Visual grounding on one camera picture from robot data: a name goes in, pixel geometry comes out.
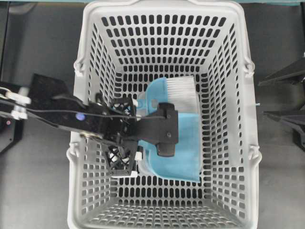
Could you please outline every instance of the black wire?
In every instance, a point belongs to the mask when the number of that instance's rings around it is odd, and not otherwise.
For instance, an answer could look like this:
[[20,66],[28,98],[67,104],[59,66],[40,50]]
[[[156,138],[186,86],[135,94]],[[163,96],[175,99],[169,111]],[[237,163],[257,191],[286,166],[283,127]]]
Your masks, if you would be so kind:
[[102,118],[126,118],[126,119],[165,119],[164,116],[149,116],[149,117],[137,117],[137,116],[124,116],[124,115],[102,115],[102,114],[92,114],[92,113],[85,113],[85,112],[78,112],[78,111],[71,111],[71,110],[36,110],[27,108],[26,106],[20,105],[18,103],[14,103],[11,101],[1,100],[0,103],[8,104],[8,105],[15,105],[25,108],[28,111],[36,112],[36,113],[55,113],[55,112],[63,112],[63,113],[81,113],[88,116],[95,116],[95,117],[102,117]]

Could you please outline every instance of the white bristles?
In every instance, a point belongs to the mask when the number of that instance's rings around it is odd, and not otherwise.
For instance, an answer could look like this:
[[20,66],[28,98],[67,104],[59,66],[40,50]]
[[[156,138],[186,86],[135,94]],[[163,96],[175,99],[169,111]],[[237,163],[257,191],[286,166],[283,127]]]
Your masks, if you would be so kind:
[[175,110],[184,113],[198,113],[198,95],[194,76],[167,79],[168,102],[175,105]]

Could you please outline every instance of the white plastic basket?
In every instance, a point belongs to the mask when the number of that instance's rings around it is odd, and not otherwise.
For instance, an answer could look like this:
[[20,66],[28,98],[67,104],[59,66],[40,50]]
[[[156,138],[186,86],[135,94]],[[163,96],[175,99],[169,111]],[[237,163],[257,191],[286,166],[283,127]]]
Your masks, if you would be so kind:
[[202,111],[201,183],[109,176],[101,146],[71,134],[71,229],[256,228],[254,64],[243,9],[228,1],[87,5],[74,94],[136,98],[159,77],[194,74]]

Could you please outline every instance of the dustpan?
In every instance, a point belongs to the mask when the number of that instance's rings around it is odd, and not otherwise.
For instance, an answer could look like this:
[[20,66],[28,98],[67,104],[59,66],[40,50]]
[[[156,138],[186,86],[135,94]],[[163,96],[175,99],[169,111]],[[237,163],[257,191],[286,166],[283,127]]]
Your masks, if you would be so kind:
[[167,79],[160,78],[151,82],[146,92],[139,95],[137,114],[150,114],[156,110],[158,103],[162,102],[172,102],[175,109],[178,110],[179,142],[175,146],[175,155],[172,157],[159,156],[155,145],[140,141],[139,145],[144,148],[143,160],[139,162],[140,173],[155,175],[163,179],[200,182],[202,144],[198,97],[195,102],[198,109],[195,112],[183,112],[189,110],[187,107],[192,102],[185,100],[183,103],[180,101],[175,104],[175,100],[169,99]]

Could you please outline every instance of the dark gray floor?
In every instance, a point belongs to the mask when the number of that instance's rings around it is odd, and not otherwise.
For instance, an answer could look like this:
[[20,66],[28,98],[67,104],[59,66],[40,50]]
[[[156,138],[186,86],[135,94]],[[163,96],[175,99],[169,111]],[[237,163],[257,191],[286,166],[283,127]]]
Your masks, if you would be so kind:
[[[2,74],[28,85],[33,73],[58,77],[72,89],[83,4],[39,3],[10,8]],[[243,5],[255,84],[303,55],[300,7]],[[291,129],[262,116],[263,110],[296,109],[305,103],[301,86],[255,88],[258,107],[260,229],[301,229],[305,224],[305,152]],[[0,228],[68,228],[69,134],[26,122],[23,140],[0,155]]]

